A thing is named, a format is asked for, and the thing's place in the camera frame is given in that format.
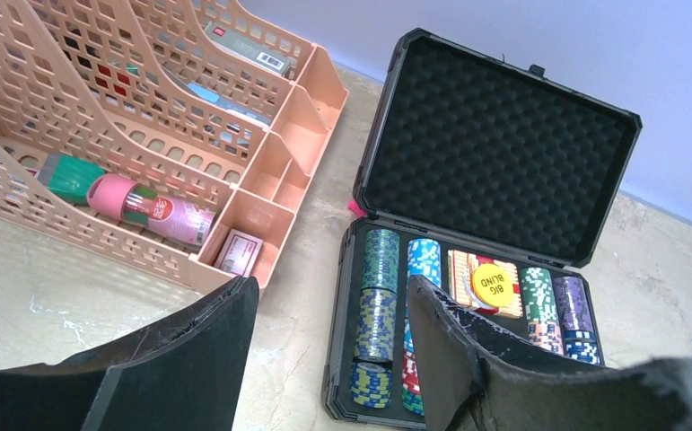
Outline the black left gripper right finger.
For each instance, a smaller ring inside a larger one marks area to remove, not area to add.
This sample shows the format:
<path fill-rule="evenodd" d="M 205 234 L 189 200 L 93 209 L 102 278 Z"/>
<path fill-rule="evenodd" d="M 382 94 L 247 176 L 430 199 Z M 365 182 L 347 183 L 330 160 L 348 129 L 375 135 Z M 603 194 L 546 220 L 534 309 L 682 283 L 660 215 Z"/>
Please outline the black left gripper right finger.
<path fill-rule="evenodd" d="M 692 430 L 692 357 L 589 365 L 530 344 L 408 281 L 430 430 Z"/>

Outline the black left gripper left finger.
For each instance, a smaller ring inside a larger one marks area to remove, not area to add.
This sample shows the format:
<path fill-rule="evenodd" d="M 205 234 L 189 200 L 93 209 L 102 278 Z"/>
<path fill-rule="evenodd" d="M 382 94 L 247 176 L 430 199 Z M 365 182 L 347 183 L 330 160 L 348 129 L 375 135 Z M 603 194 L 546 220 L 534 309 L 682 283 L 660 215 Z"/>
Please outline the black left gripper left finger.
<path fill-rule="evenodd" d="M 229 430 L 258 309 L 253 277 L 55 364 L 0 370 L 0 430 Z"/>

